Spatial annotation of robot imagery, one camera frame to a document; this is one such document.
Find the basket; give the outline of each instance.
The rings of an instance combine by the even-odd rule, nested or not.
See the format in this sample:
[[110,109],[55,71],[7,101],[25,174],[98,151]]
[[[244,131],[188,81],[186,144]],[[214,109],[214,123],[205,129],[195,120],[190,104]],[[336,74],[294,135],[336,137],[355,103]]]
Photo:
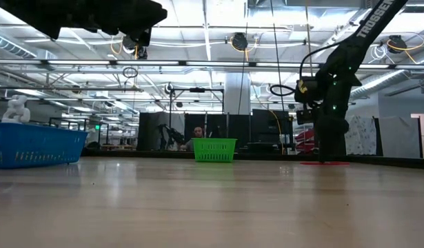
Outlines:
[[16,123],[0,123],[0,169],[74,163],[88,133]]
[[232,162],[235,138],[193,138],[197,162]]

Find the green basket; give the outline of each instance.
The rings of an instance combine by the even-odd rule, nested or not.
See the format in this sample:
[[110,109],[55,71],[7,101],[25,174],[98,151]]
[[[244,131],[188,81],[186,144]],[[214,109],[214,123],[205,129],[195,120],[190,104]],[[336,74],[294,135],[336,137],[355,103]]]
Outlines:
[[197,162],[232,162],[235,138],[193,138]]

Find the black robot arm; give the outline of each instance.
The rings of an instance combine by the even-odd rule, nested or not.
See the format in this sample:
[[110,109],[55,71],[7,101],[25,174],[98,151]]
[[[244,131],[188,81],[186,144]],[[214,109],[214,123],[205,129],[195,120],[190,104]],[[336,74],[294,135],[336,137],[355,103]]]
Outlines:
[[[361,86],[355,73],[365,58],[367,49],[406,2],[407,0],[380,0],[353,35],[330,46],[339,45],[315,77],[302,77],[301,66],[294,98],[304,103],[305,111],[307,105],[313,108],[321,162],[325,161],[326,156],[336,154],[342,136],[349,129],[345,115],[350,92],[353,86]],[[304,60],[320,50],[307,55]]]

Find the man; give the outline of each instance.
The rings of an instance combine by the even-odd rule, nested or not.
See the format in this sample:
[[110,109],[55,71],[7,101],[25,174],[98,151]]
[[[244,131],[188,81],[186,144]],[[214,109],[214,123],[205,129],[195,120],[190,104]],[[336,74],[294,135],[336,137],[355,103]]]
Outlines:
[[[203,138],[203,129],[201,127],[196,127],[193,130],[193,137],[194,138]],[[184,149],[188,152],[193,152],[193,138],[191,138],[185,145],[180,146],[181,149]]]

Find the blue basket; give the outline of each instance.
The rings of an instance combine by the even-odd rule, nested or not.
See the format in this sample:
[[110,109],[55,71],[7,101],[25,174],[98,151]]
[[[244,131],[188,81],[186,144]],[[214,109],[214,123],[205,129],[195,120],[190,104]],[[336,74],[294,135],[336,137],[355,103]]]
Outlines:
[[75,163],[88,133],[0,123],[0,169]]

